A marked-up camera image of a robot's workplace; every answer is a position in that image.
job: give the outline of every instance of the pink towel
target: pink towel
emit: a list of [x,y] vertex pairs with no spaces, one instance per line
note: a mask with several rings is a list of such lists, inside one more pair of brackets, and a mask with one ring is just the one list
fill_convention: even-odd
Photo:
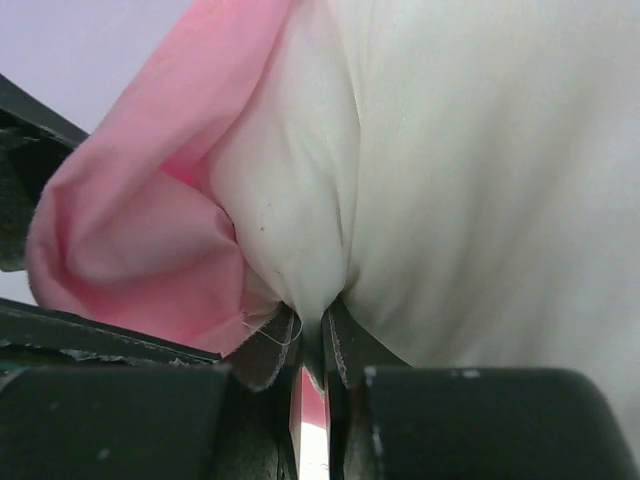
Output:
[[40,304],[222,354],[250,335],[233,225],[198,179],[288,4],[194,2],[45,188],[27,242]]

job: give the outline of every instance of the pink fabric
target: pink fabric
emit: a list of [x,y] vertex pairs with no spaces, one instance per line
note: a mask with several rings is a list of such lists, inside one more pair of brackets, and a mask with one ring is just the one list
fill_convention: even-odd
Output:
[[223,354],[249,336],[244,259],[198,178],[288,6],[193,3],[45,188],[27,241],[41,305]]

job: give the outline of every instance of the wrinkled fabric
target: wrinkled fabric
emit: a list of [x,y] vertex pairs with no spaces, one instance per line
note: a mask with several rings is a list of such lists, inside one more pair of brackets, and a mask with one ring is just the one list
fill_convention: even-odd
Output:
[[178,27],[52,179],[38,300],[214,348],[341,294],[413,365],[584,372],[640,457],[640,6],[299,0],[276,38],[252,4],[242,48],[201,47],[241,1]]

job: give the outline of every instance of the black plastic part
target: black plastic part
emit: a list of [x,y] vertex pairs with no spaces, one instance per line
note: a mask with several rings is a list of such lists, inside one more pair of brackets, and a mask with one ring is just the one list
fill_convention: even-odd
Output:
[[0,270],[24,269],[40,193],[87,134],[0,75]]
[[0,478],[295,480],[300,328],[282,306],[222,361],[2,300]]
[[401,362],[353,328],[344,305],[332,309],[323,320],[332,480],[640,478],[583,376],[367,367]]

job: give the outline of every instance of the white fabric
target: white fabric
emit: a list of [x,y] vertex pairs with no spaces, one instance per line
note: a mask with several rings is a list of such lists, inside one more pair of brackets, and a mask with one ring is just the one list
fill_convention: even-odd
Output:
[[640,456],[640,7],[300,0],[212,176],[307,326],[413,365],[561,366]]

